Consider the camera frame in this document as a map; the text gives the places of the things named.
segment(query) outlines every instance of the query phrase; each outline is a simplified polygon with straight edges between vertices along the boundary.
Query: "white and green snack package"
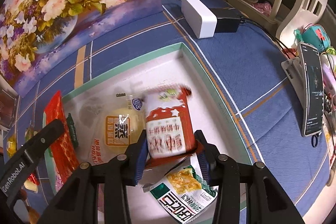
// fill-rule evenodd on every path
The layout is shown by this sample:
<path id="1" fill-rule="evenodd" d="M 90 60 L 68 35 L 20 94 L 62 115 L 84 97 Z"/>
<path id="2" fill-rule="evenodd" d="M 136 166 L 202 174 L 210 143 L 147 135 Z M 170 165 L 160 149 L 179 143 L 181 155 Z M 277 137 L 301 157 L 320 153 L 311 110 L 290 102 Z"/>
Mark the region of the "white and green snack package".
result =
<path id="1" fill-rule="evenodd" d="M 193 163 L 186 160 L 150 187 L 157 202 L 181 224 L 197 218 L 217 197 L 202 179 L 198 162 Z"/>

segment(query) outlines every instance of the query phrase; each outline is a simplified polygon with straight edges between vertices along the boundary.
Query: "metal screw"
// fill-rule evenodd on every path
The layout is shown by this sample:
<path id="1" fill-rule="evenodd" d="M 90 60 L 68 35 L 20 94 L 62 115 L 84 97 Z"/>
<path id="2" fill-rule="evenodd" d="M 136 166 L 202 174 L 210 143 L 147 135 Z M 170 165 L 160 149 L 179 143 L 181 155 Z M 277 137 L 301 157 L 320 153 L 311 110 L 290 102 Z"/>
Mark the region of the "metal screw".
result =
<path id="1" fill-rule="evenodd" d="M 82 162 L 79 166 L 80 169 L 88 169 L 90 164 L 88 162 Z"/>
<path id="2" fill-rule="evenodd" d="M 255 163 L 255 166 L 258 167 L 259 169 L 263 169 L 265 167 L 265 164 L 262 161 L 257 161 Z"/>
<path id="3" fill-rule="evenodd" d="M 127 159 L 127 156 L 125 154 L 120 154 L 120 155 L 117 156 L 117 159 L 122 161 L 122 160 Z"/>
<path id="4" fill-rule="evenodd" d="M 226 155 L 224 155 L 224 154 L 220 154 L 220 155 L 218 155 L 218 159 L 219 159 L 219 160 L 222 160 L 222 161 L 226 161 L 228 158 L 227 158 Z"/>

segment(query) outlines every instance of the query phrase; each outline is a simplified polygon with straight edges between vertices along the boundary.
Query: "red and white snack package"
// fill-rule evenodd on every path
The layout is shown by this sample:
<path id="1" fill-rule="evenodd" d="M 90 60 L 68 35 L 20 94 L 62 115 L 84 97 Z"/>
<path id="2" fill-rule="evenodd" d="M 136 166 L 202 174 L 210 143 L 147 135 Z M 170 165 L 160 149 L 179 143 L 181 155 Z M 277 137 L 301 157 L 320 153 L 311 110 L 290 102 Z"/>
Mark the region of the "red and white snack package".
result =
<path id="1" fill-rule="evenodd" d="M 151 156 L 147 167 L 169 161 L 158 159 L 177 159 L 180 158 L 177 155 L 196 149 L 187 104 L 190 95 L 189 89 L 179 85 L 151 90 L 145 95 L 147 143 Z"/>

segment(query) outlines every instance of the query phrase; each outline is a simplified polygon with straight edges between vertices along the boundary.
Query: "white star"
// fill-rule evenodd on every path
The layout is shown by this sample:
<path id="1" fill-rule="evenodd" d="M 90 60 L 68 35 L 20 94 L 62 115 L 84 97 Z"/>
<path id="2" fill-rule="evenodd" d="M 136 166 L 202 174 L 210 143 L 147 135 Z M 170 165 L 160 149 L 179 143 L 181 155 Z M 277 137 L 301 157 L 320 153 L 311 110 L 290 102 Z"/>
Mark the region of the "white star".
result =
<path id="1" fill-rule="evenodd" d="M 171 110 L 171 116 L 178 116 L 179 115 L 179 111 L 177 109 Z"/>

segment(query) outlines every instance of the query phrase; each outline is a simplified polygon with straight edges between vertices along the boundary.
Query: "white power adapter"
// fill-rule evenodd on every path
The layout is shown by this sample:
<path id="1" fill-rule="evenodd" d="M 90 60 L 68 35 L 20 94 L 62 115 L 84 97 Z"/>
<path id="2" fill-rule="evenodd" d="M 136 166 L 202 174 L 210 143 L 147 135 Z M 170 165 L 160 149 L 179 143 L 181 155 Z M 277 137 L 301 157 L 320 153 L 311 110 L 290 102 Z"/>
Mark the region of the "white power adapter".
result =
<path id="1" fill-rule="evenodd" d="M 200 0 L 182 0 L 181 10 L 198 39 L 213 37 L 217 17 Z"/>

